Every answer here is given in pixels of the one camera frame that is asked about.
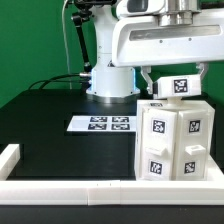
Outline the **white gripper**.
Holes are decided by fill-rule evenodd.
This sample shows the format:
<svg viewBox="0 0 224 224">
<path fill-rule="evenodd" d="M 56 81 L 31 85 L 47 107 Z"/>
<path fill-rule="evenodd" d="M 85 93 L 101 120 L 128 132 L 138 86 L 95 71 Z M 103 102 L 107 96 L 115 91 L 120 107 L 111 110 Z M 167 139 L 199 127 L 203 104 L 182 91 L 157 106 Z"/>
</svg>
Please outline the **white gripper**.
<svg viewBox="0 0 224 224">
<path fill-rule="evenodd" d="M 224 59 L 224 18 L 199 18 L 192 25 L 161 27 L 155 17 L 120 20 L 113 32 L 112 62 L 117 67 L 141 67 L 150 95 L 158 93 L 151 77 L 157 65 L 197 63 L 200 79 L 209 70 L 205 62 Z"/>
</svg>

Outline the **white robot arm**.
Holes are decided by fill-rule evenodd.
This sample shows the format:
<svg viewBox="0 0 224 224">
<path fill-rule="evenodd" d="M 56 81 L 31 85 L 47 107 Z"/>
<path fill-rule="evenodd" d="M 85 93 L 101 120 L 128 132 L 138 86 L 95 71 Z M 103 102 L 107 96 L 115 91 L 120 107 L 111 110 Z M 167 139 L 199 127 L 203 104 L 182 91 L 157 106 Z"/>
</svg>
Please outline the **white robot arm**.
<svg viewBox="0 0 224 224">
<path fill-rule="evenodd" d="M 87 96 L 137 98 L 136 67 L 159 99 L 199 95 L 208 63 L 224 60 L 224 2 L 118 0 L 115 7 L 94 10 L 98 59 Z"/>
</svg>

